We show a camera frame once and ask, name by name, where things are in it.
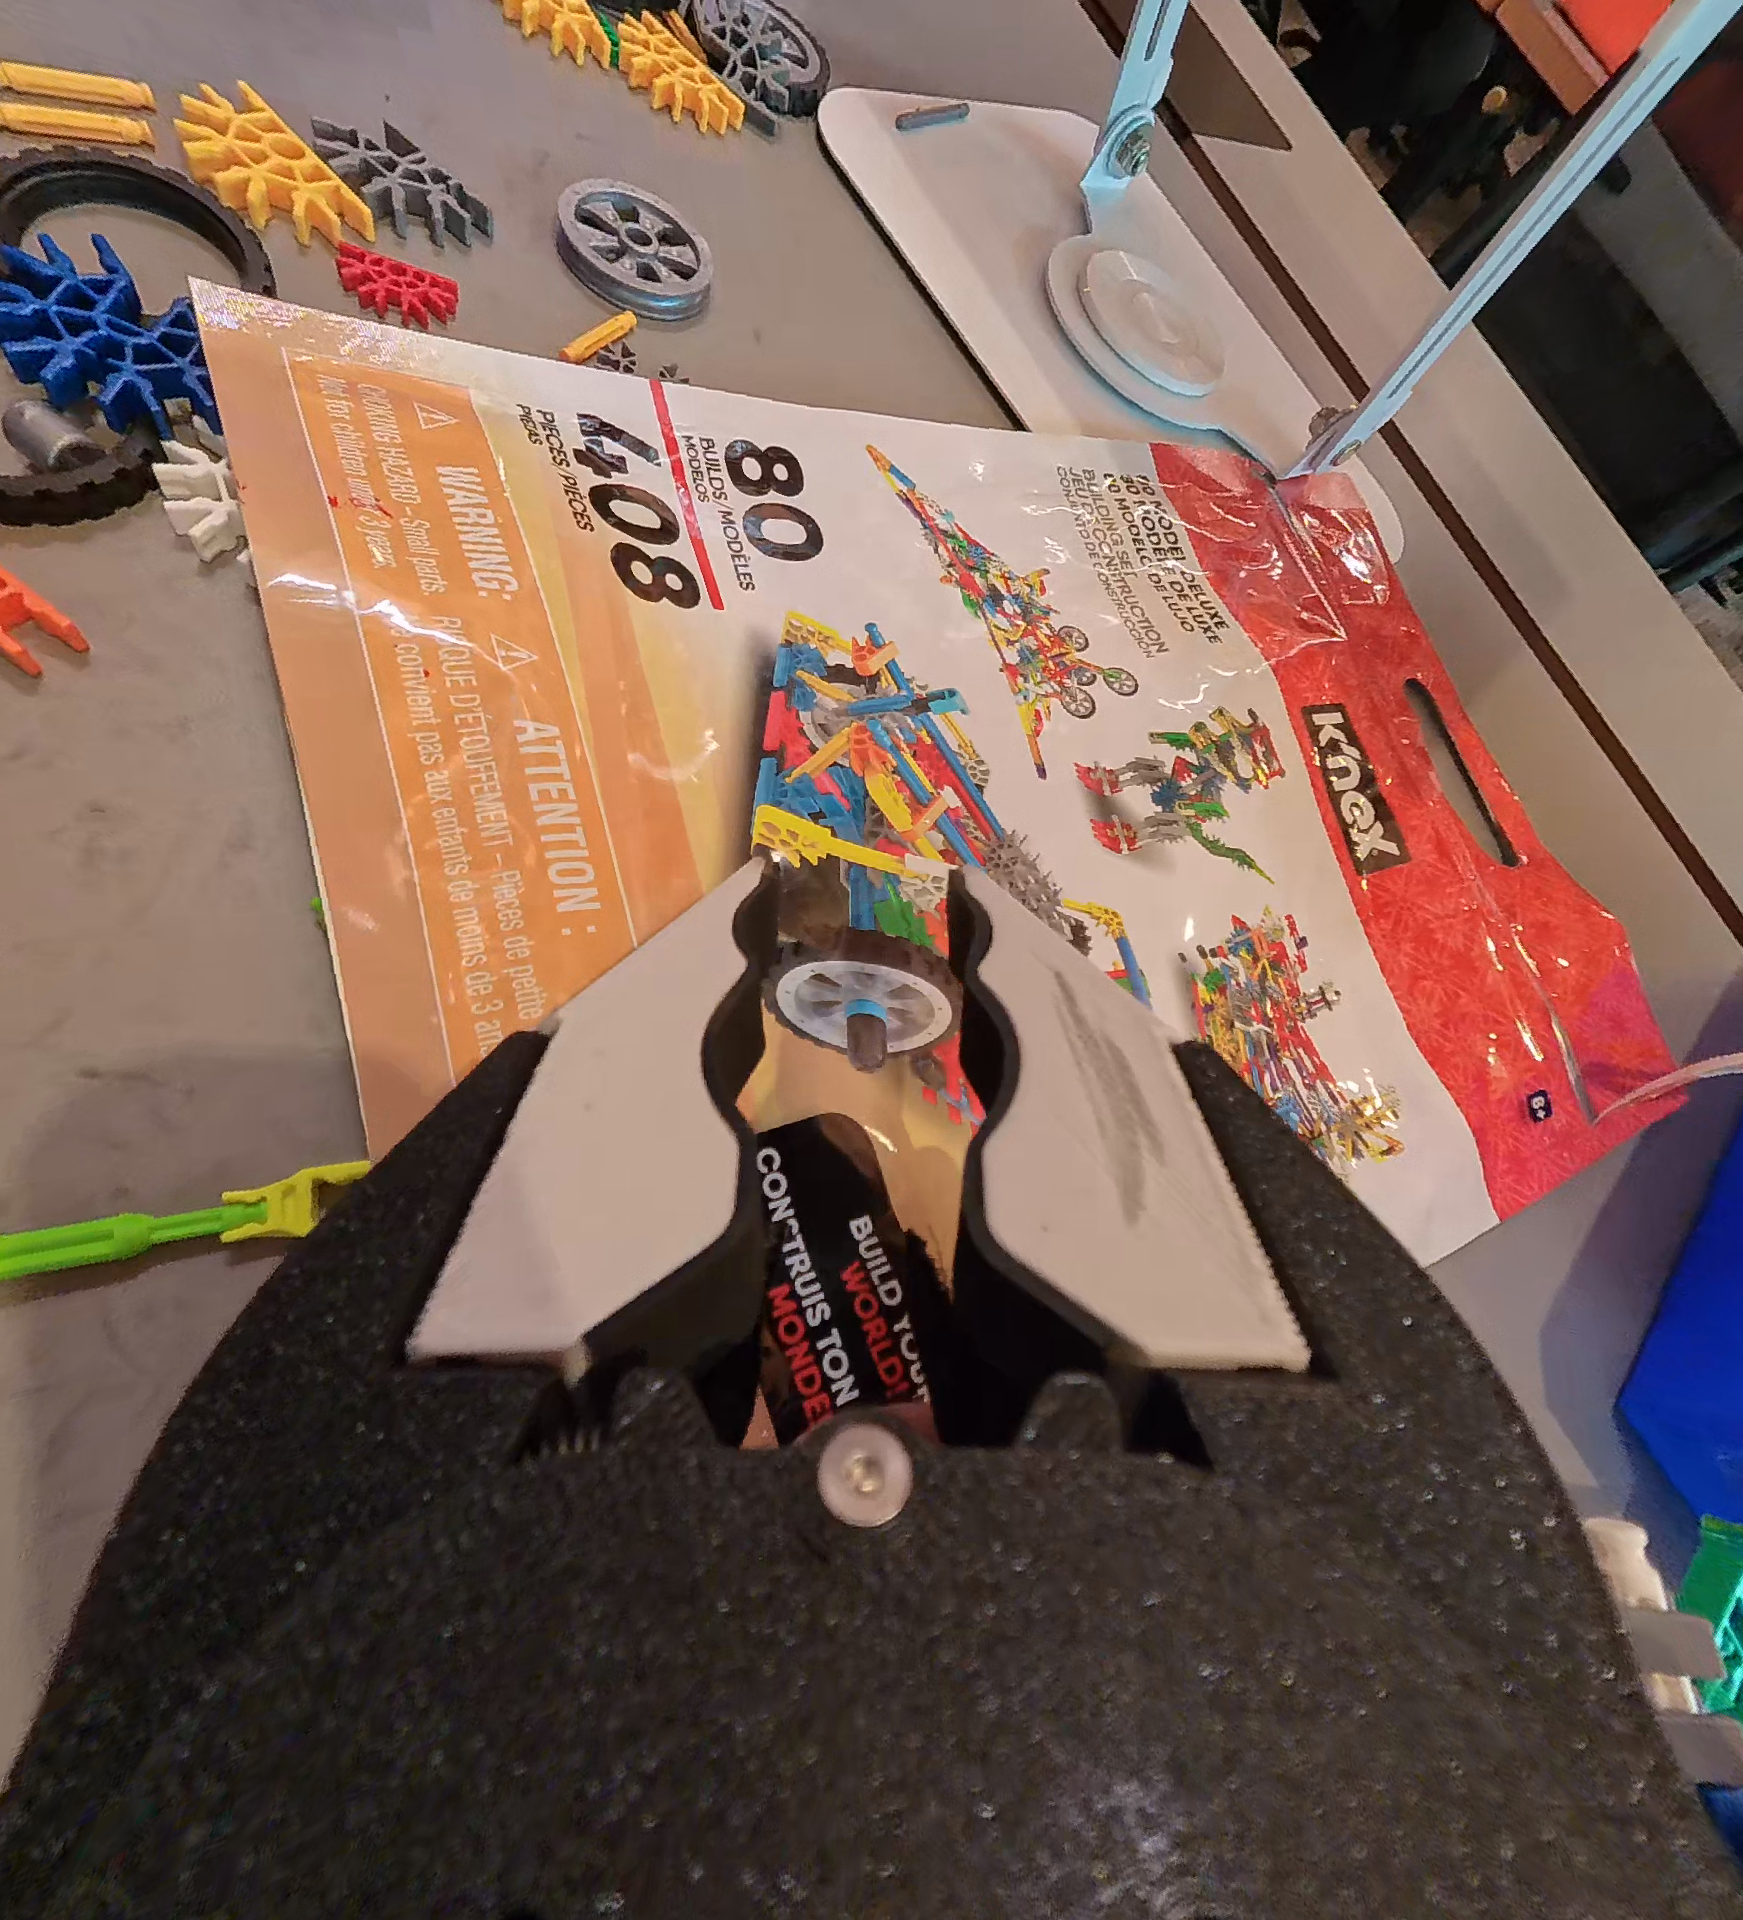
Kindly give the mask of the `white connector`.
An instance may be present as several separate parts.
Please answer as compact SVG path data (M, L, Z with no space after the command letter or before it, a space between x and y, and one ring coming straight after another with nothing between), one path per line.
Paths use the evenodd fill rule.
M225 445L211 432L199 443L163 441L153 462L163 517L201 565L249 565L249 539Z

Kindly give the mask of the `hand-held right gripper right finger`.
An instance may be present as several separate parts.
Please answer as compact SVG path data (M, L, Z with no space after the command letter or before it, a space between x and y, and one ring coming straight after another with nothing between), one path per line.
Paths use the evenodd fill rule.
M1303 1375L1311 1350L1171 1037L979 870L951 876L947 922L981 1123L943 1434L1031 1430L1083 1380L1123 1449L1199 1449L1179 1375Z

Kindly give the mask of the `large black rubber tire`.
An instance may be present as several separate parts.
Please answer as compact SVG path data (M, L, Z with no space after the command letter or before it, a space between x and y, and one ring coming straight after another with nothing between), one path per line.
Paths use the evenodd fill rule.
M0 525L63 527L123 512L155 492L153 465L159 458L159 439L151 428L135 426L89 462L65 470L0 473Z
M91 146L29 149L0 159L0 251L17 248L47 215L79 207L135 210L183 229L221 254L243 290L277 295L275 269L259 237L165 166Z

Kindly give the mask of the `printed toy set bag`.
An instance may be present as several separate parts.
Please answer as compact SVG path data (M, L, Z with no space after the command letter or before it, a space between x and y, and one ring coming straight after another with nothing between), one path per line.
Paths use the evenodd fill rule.
M375 1156L751 859L739 1113L859 1118L947 1266L965 869L1421 1261L1683 1104L1355 485L195 295Z

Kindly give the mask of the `silver metal stand bar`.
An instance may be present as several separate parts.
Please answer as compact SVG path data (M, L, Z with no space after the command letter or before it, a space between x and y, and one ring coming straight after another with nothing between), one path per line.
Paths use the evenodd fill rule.
M1667 5L1639 50L1575 117L1567 143L1473 254L1435 319L1355 406L1319 418L1313 441L1281 470L1281 479L1339 468L1401 410L1437 359L1738 10L1738 2Z
M1149 166L1157 109L1171 78L1173 47L1189 5L1139 2L1079 197L1089 234L1109 234L1135 181Z

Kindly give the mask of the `small red fan connector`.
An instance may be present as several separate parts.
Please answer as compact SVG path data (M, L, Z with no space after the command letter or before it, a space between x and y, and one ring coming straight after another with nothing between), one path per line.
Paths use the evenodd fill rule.
M457 283L411 260L341 243L335 251L339 287L379 322L429 328L457 312Z

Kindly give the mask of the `yellow fan connector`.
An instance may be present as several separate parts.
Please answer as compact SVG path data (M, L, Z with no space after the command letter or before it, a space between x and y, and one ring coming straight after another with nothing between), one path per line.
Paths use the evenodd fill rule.
M499 13L521 37L543 37L551 56L575 66L597 65L611 70L617 65L617 37L607 16L591 2L503 0Z
M675 127L691 123L701 135L739 133L743 100L719 81L701 54L653 13L611 14L605 35L619 78L645 97Z
M249 84L237 102L211 86L181 97L173 131L191 178L253 229L283 216L301 246L313 237L333 248L349 234L373 241L373 215L355 189Z

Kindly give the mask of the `blue snowflake connector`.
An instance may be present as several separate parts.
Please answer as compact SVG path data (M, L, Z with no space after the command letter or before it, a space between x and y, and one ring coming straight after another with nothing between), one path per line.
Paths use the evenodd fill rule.
M93 399L115 432L161 424L169 403L185 403L217 435L191 302L145 317L127 267L101 234L91 237L97 272L79 272L47 234L37 246L0 245L0 348L19 381L41 386L55 408Z

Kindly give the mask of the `grey spoked wheel hub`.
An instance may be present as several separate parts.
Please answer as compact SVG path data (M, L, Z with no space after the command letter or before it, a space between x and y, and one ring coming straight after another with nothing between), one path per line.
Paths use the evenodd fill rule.
M555 219L565 267L613 308L667 324L707 308L709 245L661 197L621 181L583 178L561 192Z

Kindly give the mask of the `dark grey fan connector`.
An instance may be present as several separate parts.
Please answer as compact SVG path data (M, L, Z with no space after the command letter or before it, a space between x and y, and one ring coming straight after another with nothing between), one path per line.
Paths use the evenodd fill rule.
M467 248L473 237L495 238L491 210L387 121L381 138L369 138L359 129L317 117L311 149L399 238L409 223L419 223L439 248L445 241Z

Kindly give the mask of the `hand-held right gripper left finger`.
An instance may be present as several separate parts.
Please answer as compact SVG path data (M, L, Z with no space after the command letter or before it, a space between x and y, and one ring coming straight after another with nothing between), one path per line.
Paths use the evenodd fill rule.
M767 1223L739 1092L763 1057L779 869L747 860L547 1023L547 1046L405 1343L417 1365L691 1380L753 1419Z

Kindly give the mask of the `grey cylinder spacer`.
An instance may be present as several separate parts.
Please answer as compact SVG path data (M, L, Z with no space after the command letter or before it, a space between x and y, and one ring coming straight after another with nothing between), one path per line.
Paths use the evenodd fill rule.
M105 458L105 450L75 421L37 399L5 404L0 430L33 473L77 473Z

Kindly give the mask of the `white round stand mount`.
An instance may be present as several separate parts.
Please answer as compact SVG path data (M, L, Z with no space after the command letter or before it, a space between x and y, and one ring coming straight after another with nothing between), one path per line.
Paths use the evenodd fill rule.
M1055 246L1045 288L1077 354L1117 393L1173 418L1213 396L1225 373L1217 324L1141 253L1079 234Z

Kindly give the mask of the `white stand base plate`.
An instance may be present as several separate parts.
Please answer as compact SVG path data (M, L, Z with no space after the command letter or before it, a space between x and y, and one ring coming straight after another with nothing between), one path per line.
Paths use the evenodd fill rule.
M1163 395L1155 417L1123 388L1133 373L1093 345L1079 353L1047 293L1053 253L1081 265L1077 190L1097 131L1059 109L975 105L961 121L901 133L925 97L835 86L817 112L835 170L883 229L931 302L1031 432L1097 441L1215 443L1227 436L1287 473L1319 413L1315 396L1227 285L1153 181L1123 204L1113 246L1155 265L1217 335L1223 361L1205 396Z

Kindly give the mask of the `yellow-green clip connector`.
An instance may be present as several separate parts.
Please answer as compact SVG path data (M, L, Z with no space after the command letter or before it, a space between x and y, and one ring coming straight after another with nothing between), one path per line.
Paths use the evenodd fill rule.
M215 1235L221 1242L305 1238L367 1173L367 1160L313 1164L255 1189L223 1191Z

